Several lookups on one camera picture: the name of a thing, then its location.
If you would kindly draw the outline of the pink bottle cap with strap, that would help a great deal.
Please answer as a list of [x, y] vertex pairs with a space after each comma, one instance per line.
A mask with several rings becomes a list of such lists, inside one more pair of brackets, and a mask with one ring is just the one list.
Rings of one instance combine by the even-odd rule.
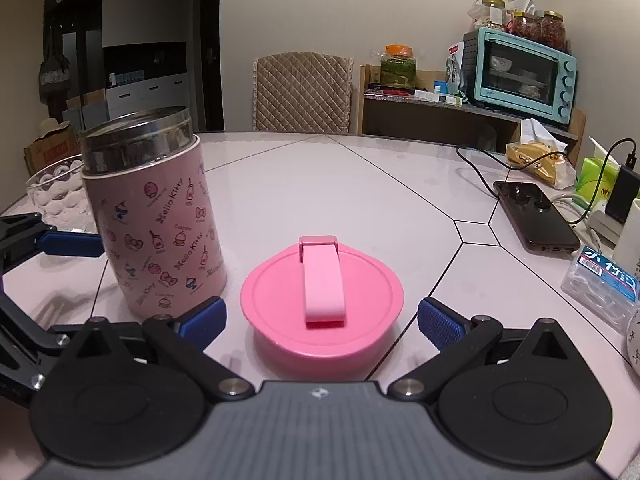
[[386, 264], [329, 235], [303, 236], [256, 266], [240, 293], [258, 356], [297, 379], [366, 376], [404, 300]]

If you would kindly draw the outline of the pink Hello Kitty bottle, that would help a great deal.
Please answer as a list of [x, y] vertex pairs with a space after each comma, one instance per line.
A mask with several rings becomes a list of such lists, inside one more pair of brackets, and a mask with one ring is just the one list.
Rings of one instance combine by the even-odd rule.
[[85, 131], [82, 180], [127, 306], [176, 318], [227, 283], [200, 138], [184, 106]]

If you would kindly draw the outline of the clear glass bowl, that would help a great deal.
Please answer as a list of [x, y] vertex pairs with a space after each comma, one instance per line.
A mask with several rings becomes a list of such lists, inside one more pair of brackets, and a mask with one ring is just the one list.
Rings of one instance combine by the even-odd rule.
[[26, 192], [42, 220], [59, 230], [95, 233], [91, 206], [82, 180], [80, 155], [44, 167], [26, 182]]

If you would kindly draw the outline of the cardboard box with hat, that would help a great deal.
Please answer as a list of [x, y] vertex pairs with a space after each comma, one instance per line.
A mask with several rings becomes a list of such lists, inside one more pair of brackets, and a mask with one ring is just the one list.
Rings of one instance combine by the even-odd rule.
[[39, 136], [24, 148], [24, 159], [31, 176], [54, 162], [80, 152], [76, 132], [68, 120], [58, 122], [53, 117], [43, 119], [38, 132]]

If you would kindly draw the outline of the black smartphone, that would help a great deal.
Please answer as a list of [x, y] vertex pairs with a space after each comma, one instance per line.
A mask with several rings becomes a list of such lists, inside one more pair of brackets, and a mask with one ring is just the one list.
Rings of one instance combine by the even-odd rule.
[[580, 239], [538, 185], [495, 181], [494, 190], [529, 252], [572, 254], [580, 248]]

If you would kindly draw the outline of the blue label plastic box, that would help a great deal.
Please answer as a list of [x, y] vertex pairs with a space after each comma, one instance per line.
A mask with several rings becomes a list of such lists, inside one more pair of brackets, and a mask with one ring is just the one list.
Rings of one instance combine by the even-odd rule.
[[588, 245], [579, 249], [561, 288], [620, 334], [639, 307], [638, 280]]

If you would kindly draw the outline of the hanging dark bag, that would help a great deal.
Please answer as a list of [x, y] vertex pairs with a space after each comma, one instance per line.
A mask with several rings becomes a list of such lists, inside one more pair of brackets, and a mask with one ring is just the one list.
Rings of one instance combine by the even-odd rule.
[[44, 34], [43, 61], [38, 74], [40, 101], [66, 98], [72, 88], [70, 61], [63, 52], [63, 35], [57, 28], [48, 27]]

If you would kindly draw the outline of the yellow snack bag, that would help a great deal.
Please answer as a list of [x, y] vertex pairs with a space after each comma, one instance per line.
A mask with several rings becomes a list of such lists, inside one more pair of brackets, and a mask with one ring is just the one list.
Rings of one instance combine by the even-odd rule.
[[575, 183], [576, 171], [568, 157], [547, 144], [510, 143], [506, 146], [506, 158], [519, 170], [557, 190], [566, 190]]

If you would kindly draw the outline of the green tissue pack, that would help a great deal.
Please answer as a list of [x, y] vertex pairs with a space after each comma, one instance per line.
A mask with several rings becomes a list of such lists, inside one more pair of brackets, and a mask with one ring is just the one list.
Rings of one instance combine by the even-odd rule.
[[579, 171], [575, 185], [575, 193], [578, 195], [574, 202], [582, 207], [587, 206], [590, 200], [595, 197], [593, 205], [597, 206], [601, 202], [607, 202], [618, 172], [620, 164], [615, 159], [609, 159], [604, 168], [604, 173], [600, 174], [603, 159], [599, 157], [587, 157], [582, 162], [582, 169]]

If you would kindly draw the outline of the white and black cabinet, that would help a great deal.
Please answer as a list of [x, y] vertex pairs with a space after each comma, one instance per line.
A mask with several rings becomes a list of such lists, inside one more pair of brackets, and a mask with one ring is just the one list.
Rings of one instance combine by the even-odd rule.
[[47, 105], [78, 130], [139, 110], [189, 106], [189, 0], [44, 0], [72, 88]]

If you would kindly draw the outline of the wooden side shelf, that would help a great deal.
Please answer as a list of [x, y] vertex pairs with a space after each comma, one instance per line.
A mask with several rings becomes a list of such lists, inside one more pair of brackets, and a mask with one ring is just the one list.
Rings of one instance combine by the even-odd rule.
[[417, 98], [405, 90], [380, 86], [380, 68], [359, 67], [356, 133], [475, 145], [498, 153], [520, 140], [521, 117], [469, 103], [456, 105], [443, 96]]

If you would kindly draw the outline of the teal toaster oven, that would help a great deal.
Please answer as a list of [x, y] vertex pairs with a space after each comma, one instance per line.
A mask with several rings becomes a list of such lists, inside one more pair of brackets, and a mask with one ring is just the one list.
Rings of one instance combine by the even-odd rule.
[[577, 60], [533, 40], [481, 27], [463, 36], [463, 92], [473, 103], [566, 125]]

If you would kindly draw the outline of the green pickle jar orange lid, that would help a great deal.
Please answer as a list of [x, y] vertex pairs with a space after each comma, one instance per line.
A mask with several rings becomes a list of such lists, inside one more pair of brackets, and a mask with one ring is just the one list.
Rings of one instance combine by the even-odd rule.
[[416, 88], [416, 59], [404, 44], [388, 44], [381, 56], [380, 84], [401, 90]]

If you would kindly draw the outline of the red chili jar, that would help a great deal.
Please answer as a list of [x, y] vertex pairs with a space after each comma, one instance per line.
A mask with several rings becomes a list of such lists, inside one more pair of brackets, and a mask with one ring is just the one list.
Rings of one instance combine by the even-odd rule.
[[512, 20], [512, 34], [530, 41], [538, 41], [540, 25], [536, 15], [515, 11]]
[[555, 50], [565, 50], [566, 32], [562, 14], [553, 10], [544, 11], [540, 21], [540, 42]]

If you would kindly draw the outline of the light contents glass jar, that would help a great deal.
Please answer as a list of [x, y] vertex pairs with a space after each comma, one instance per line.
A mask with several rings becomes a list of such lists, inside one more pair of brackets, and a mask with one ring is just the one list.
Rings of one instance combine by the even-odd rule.
[[504, 29], [506, 3], [503, 0], [480, 0], [480, 17], [475, 21], [477, 28]]

